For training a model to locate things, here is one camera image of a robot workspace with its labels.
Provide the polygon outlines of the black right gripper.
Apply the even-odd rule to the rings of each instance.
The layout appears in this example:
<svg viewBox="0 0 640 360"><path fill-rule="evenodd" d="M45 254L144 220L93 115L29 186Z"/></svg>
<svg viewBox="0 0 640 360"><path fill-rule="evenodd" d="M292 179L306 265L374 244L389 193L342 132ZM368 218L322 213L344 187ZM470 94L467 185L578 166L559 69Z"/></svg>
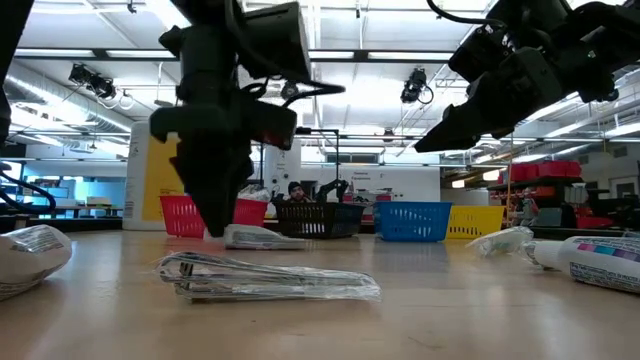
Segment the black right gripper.
<svg viewBox="0 0 640 360"><path fill-rule="evenodd" d="M479 80L479 98L450 105L440 123L414 148L419 153L469 149L483 134L513 128L531 114L557 102L561 81L543 54L521 48Z"/></svg>

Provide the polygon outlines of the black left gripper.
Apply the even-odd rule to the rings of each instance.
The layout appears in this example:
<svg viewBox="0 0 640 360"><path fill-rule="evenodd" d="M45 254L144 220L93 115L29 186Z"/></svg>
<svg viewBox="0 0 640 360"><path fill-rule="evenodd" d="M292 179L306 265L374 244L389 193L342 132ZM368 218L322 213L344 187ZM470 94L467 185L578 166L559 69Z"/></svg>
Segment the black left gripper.
<svg viewBox="0 0 640 360"><path fill-rule="evenodd" d="M222 157L217 192L211 138L237 136L289 150L297 114L259 101L237 86L237 54L225 30L175 26L160 36L159 43L180 60L182 78L176 97L182 104L154 111L150 133L161 142L170 133L181 137L170 163L210 235L219 237L233 220L237 194L254 170L250 142L234 143Z"/></svg>

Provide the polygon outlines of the crinkled clear plastic packet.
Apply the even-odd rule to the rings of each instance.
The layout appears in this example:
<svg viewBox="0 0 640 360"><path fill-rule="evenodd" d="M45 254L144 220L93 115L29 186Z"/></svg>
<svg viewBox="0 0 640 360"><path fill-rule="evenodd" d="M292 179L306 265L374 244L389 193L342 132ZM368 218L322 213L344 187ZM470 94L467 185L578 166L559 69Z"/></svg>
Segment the crinkled clear plastic packet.
<svg viewBox="0 0 640 360"><path fill-rule="evenodd" d="M249 184L238 192L238 197L240 199L269 202L271 193L259 184Z"/></svg>

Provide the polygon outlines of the red plastic basket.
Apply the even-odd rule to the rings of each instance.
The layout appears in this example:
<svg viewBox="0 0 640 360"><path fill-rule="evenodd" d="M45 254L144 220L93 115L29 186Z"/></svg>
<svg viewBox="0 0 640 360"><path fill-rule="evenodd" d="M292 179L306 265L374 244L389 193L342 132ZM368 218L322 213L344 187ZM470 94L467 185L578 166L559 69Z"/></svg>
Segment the red plastic basket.
<svg viewBox="0 0 640 360"><path fill-rule="evenodd" d="M187 195L160 197L166 232L176 237L203 238L205 224L192 199ZM262 227L268 203L238 198L233 224Z"/></svg>

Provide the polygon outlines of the small clear item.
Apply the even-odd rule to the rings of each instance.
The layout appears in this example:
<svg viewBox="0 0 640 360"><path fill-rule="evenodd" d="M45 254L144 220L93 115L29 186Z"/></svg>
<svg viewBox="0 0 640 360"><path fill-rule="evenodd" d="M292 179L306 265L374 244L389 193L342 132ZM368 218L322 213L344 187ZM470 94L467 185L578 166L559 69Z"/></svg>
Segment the small clear item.
<svg viewBox="0 0 640 360"><path fill-rule="evenodd" d="M480 257L516 252L524 243L534 238L534 232L527 227L516 226L479 237L469 244Z"/></svg>

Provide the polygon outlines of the white tube coloured stripe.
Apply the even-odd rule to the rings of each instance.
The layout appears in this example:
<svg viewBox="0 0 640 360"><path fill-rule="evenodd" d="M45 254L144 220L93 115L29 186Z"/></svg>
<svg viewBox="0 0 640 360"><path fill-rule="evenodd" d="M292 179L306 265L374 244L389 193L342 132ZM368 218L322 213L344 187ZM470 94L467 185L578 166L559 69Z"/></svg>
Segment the white tube coloured stripe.
<svg viewBox="0 0 640 360"><path fill-rule="evenodd" d="M528 241L518 252L533 264L577 282L640 295L640 238L573 236Z"/></svg>

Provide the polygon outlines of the white bottle yellow label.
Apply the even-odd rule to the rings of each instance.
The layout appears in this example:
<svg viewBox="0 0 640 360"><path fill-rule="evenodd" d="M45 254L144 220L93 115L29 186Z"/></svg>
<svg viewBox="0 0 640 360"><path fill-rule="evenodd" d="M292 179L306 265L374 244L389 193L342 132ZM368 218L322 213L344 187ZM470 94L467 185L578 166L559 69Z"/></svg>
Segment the white bottle yellow label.
<svg viewBox="0 0 640 360"><path fill-rule="evenodd" d="M123 229L164 231L160 197L183 195L184 186L170 159L176 156L175 135L160 142L148 121L133 124L127 159Z"/></svg>

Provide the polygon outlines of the yellow plastic basket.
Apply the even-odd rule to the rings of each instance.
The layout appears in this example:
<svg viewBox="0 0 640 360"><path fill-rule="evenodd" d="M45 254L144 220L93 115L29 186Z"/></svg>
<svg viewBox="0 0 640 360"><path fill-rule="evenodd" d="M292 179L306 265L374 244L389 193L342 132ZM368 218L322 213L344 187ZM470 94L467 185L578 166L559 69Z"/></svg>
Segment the yellow plastic basket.
<svg viewBox="0 0 640 360"><path fill-rule="evenodd" d="M502 206L458 206L451 208L447 239L471 239L498 232L502 227Z"/></svg>

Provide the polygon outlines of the blue plastic basket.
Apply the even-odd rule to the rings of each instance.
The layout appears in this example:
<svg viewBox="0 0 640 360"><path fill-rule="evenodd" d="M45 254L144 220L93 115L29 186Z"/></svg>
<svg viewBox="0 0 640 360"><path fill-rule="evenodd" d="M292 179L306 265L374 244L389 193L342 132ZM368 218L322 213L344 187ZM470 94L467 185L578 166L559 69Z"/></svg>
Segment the blue plastic basket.
<svg viewBox="0 0 640 360"><path fill-rule="evenodd" d="M386 242L440 242L446 238L450 202L377 202L374 230Z"/></svg>

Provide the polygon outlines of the black plastic basket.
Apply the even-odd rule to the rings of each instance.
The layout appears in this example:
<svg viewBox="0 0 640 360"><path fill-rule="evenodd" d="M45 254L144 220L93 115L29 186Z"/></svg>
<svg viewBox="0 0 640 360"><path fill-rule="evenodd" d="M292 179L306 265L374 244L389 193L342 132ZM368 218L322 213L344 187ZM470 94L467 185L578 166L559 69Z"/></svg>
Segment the black plastic basket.
<svg viewBox="0 0 640 360"><path fill-rule="evenodd" d="M364 207L348 203L277 203L280 232L288 237L337 239L359 232Z"/></svg>

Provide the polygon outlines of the nail clipper in clear bag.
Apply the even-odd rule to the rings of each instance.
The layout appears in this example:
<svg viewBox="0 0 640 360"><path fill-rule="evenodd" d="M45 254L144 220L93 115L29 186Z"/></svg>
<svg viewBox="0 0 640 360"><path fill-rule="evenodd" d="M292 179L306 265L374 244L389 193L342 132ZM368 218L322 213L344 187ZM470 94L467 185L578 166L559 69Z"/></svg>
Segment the nail clipper in clear bag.
<svg viewBox="0 0 640 360"><path fill-rule="evenodd" d="M178 295L191 300L382 299L373 277L351 271L263 265L196 252L170 254L159 260L155 271Z"/></svg>

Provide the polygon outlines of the dark storage shelf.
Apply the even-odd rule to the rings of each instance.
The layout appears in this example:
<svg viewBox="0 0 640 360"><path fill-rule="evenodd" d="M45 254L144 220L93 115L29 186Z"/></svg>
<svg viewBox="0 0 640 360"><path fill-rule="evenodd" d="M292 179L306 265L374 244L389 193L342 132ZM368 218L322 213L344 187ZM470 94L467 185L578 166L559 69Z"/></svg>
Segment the dark storage shelf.
<svg viewBox="0 0 640 360"><path fill-rule="evenodd" d="M604 209L610 191L581 178L540 178L488 188L507 209L510 225L567 229L614 229L616 208Z"/></svg>

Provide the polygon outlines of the white background workbench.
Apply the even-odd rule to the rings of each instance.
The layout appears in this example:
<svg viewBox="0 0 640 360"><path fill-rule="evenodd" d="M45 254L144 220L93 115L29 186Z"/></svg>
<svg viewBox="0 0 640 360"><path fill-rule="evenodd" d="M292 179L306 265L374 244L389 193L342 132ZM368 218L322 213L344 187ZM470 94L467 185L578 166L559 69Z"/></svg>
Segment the white background workbench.
<svg viewBox="0 0 640 360"><path fill-rule="evenodd" d="M108 197L89 196L85 200L58 198L50 218L118 218L124 209Z"/></svg>

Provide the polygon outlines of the white tube with barcode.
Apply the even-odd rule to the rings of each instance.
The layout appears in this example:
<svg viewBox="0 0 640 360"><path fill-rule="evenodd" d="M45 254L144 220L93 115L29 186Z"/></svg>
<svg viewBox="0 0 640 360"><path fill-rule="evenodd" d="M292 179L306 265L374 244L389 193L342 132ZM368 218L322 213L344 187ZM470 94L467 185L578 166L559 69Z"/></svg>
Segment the white tube with barcode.
<svg viewBox="0 0 640 360"><path fill-rule="evenodd" d="M72 257L67 235L49 225L0 234L0 301L39 285Z"/></svg>

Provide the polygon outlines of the black overhead frame beam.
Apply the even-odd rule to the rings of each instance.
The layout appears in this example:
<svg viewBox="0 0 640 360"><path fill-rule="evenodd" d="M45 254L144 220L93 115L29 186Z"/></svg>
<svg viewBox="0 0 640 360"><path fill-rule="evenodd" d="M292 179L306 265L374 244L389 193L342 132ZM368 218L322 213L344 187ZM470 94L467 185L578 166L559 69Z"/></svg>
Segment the black overhead frame beam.
<svg viewBox="0 0 640 360"><path fill-rule="evenodd" d="M415 50L330 50L309 52L309 59L319 63L416 63L446 64L453 55L449 51L420 52ZM160 49L73 49L73 48L18 48L14 55L21 60L67 61L123 61L123 62L177 62L176 56Z"/></svg>

